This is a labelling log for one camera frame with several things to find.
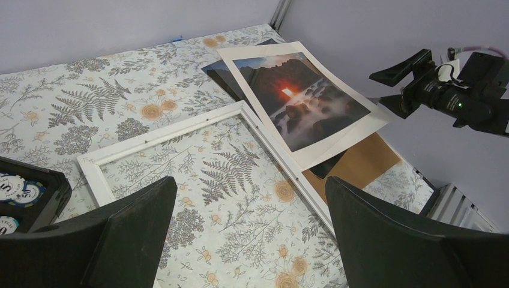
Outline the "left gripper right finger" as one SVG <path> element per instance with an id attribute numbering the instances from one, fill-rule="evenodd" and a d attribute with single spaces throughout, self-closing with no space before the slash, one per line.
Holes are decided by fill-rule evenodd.
<path id="1" fill-rule="evenodd" d="M 336 176 L 325 194 L 349 287 L 508 286 L 508 235 L 429 219 Z"/>

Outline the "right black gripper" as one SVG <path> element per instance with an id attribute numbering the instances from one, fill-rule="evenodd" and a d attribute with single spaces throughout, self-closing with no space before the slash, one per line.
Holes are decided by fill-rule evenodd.
<path id="1" fill-rule="evenodd" d="M 412 73 L 414 79 L 402 89 L 402 96 L 381 97 L 379 104 L 402 119 L 406 119 L 422 104 L 447 114 L 444 99 L 448 86 L 439 80 L 440 69 L 441 66 L 436 66 L 433 63 L 431 50 L 421 49 L 399 64 L 372 73 L 369 79 L 394 87 L 409 73 Z"/>

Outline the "white picture frame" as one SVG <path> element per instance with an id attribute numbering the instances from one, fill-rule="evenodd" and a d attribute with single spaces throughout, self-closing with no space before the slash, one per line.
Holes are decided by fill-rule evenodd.
<path id="1" fill-rule="evenodd" d="M 194 116 L 185 121 L 179 121 L 175 124 L 78 156 L 77 162 L 91 189 L 94 203 L 97 207 L 101 207 L 116 200 L 100 169 L 101 165 L 119 160 L 135 152 L 150 148 L 154 145 L 172 140 L 234 116 L 241 116 L 245 120 L 246 124 L 264 144 L 271 156 L 288 175 L 294 186 L 299 189 L 311 210 L 317 214 L 330 233 L 335 235 L 333 222 L 325 201 L 318 195 L 311 183 L 309 183 L 301 173 L 296 161 L 283 149 L 282 145 L 276 141 L 273 135 L 270 134 L 268 129 L 245 101 L 239 101 Z"/>

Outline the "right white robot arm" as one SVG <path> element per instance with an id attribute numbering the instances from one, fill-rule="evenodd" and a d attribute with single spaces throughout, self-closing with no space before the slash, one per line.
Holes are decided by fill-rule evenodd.
<path id="1" fill-rule="evenodd" d="M 422 49 L 369 78 L 394 87 L 408 74 L 414 79 L 397 95 L 381 97 L 379 103 L 402 119 L 425 105 L 455 119 L 453 126 L 508 137 L 508 100 L 502 96 L 508 85 L 508 59 L 474 52 L 458 76 L 454 69 L 448 80 L 439 78 L 429 49 Z"/>

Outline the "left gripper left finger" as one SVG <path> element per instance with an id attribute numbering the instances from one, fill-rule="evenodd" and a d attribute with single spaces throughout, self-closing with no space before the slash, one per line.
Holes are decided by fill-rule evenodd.
<path id="1" fill-rule="evenodd" d="M 80 216 L 1 237 L 2 287 L 152 287 L 176 201 L 166 176 Z"/>

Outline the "white-bordered sunset photo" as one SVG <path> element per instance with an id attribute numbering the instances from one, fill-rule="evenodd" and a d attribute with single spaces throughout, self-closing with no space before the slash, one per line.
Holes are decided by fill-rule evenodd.
<path id="1" fill-rule="evenodd" d="M 268 133 L 301 170 L 347 150 L 391 121 L 298 41 L 221 48 L 218 54 Z"/>

